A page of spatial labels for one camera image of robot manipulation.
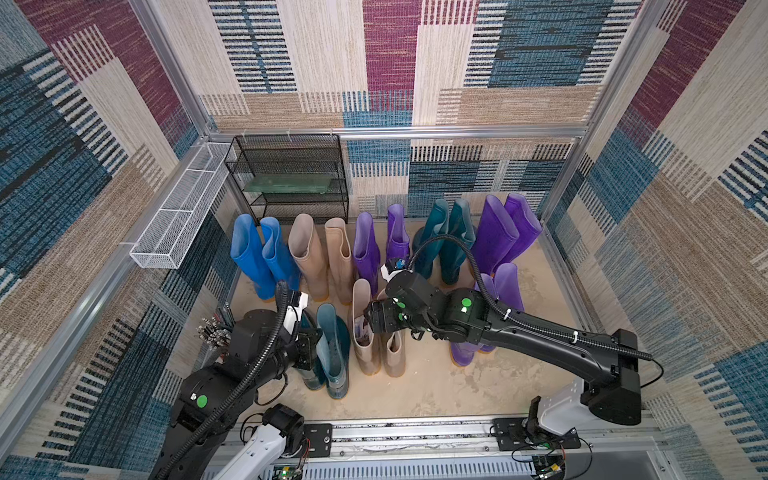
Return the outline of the beige rain boot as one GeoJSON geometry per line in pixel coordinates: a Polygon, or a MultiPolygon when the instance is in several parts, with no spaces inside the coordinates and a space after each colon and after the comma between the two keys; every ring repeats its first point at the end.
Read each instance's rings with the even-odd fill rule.
{"type": "Polygon", "coordinates": [[[351,305],[356,280],[355,265],[346,229],[340,217],[331,218],[324,225],[331,278],[339,301],[351,305]]]}
{"type": "Polygon", "coordinates": [[[349,314],[352,346],[361,371],[368,376],[381,368],[380,341],[372,330],[364,311],[372,299],[369,282],[360,278],[353,284],[352,307],[349,314]]]}
{"type": "Polygon", "coordinates": [[[304,276],[308,292],[316,302],[329,296],[327,262],[311,215],[301,213],[294,219],[288,238],[289,251],[304,276]]]}

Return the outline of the purple rain boot front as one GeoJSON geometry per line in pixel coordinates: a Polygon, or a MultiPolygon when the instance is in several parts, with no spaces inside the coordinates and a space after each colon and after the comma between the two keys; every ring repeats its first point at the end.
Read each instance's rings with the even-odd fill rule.
{"type": "Polygon", "coordinates": [[[517,265],[509,262],[501,264],[494,276],[482,273],[481,279],[493,299],[500,300],[510,308],[523,311],[524,304],[518,273],[517,265]]]}

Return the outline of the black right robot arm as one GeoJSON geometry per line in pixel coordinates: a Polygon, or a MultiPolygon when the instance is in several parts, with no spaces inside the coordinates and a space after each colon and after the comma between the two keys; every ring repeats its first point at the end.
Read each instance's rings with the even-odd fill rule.
{"type": "Polygon", "coordinates": [[[476,289],[443,292],[409,262],[383,268],[385,299],[372,301],[364,316],[377,333],[408,329],[417,338],[472,343],[517,351],[578,376],[575,390],[532,403],[532,423],[552,433],[567,432],[583,422],[636,426],[641,421],[642,384],[639,361],[653,357],[638,348],[634,333],[618,329],[598,334],[532,316],[493,298],[484,284],[476,289]]]}

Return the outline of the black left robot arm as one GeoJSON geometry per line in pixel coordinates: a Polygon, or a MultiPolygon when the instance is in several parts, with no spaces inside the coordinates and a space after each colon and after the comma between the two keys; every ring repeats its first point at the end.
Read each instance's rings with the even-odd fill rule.
{"type": "Polygon", "coordinates": [[[280,281],[275,299],[275,311],[251,310],[234,325],[225,361],[183,380],[152,479],[200,479],[260,387],[291,368],[319,375],[321,330],[304,312],[309,295],[280,281]]]}

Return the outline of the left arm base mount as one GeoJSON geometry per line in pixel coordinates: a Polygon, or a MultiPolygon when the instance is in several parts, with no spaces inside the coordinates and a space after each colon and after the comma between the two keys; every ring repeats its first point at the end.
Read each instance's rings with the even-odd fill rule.
{"type": "Polygon", "coordinates": [[[278,404],[262,414],[243,448],[223,466],[214,479],[292,479],[309,458],[328,458],[333,425],[307,424],[302,415],[278,404]],[[293,473],[274,473],[278,460],[298,461],[293,473]]]}

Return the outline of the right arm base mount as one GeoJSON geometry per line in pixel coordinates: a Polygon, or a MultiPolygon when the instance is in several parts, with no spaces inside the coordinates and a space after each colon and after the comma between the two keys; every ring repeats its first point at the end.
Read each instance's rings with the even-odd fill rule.
{"type": "Polygon", "coordinates": [[[525,417],[492,421],[490,434],[501,451],[579,449],[577,428],[595,419],[581,400],[585,383],[577,378],[553,395],[535,397],[525,417]]]}

